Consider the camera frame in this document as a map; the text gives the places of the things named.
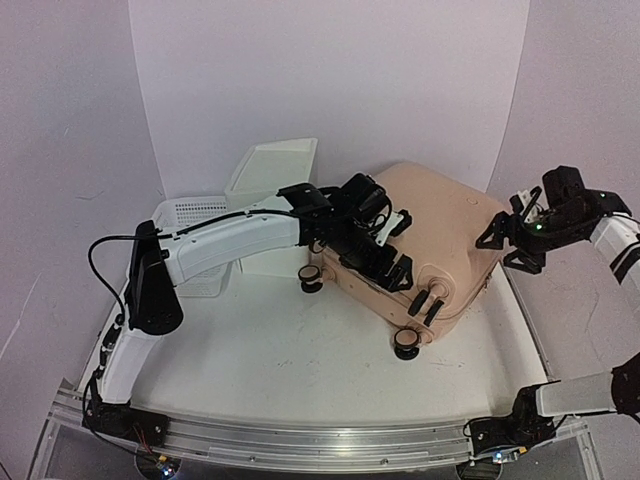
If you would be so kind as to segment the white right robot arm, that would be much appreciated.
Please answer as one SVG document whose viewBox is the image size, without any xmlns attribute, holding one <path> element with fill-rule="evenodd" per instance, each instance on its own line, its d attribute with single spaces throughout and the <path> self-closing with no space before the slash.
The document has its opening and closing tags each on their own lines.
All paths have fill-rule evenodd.
<svg viewBox="0 0 640 480">
<path fill-rule="evenodd" d="M 639 222 L 614 192 L 588 189 L 580 171 L 559 166 L 542 183 L 510 199 L 512 210 L 494 216 L 476 239 L 482 250 L 512 250 L 507 268 L 537 275 L 548 252 L 588 241 L 632 307 L 639 306 Z M 639 358 L 603 373 L 521 388 L 506 416 L 469 420 L 463 433 L 472 460 L 501 464 L 555 438 L 569 417 L 618 414 L 639 418 Z"/>
</svg>

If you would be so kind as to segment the beige hard-shell suitcase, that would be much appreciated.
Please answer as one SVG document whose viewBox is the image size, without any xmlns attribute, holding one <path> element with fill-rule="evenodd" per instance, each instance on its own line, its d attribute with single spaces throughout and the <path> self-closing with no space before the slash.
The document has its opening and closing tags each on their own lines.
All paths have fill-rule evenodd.
<svg viewBox="0 0 640 480">
<path fill-rule="evenodd" d="M 410 290 L 390 293 L 357 271 L 345 267 L 338 254 L 324 248 L 318 263 L 300 268 L 298 278 L 306 293 L 335 282 L 361 304 L 396 329 L 395 355 L 412 360 L 422 347 L 451 331 L 486 286 L 499 261 L 495 250 L 480 250 L 476 239 L 502 204 L 489 195 L 427 167 L 403 162 L 374 178 L 383 187 L 395 211 L 407 210 L 412 225 L 387 240 L 413 259 Z"/>
</svg>

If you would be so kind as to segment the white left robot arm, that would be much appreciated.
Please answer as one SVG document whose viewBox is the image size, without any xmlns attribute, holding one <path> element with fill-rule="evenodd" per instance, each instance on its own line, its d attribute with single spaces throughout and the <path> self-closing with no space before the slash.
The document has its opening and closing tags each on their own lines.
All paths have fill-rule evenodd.
<svg viewBox="0 0 640 480">
<path fill-rule="evenodd" d="M 251 207 L 183 228 L 140 223 L 124 238 L 132 244 L 129 272 L 83 392 L 84 427 L 106 443 L 163 445 L 167 416 L 133 408 L 131 396 L 151 350 L 184 320 L 178 286 L 254 254 L 319 245 L 383 291 L 408 291 L 413 261 L 389 241 L 411 224 L 410 213 L 394 211 L 386 190 L 362 173 L 340 187 L 284 187 Z"/>
</svg>

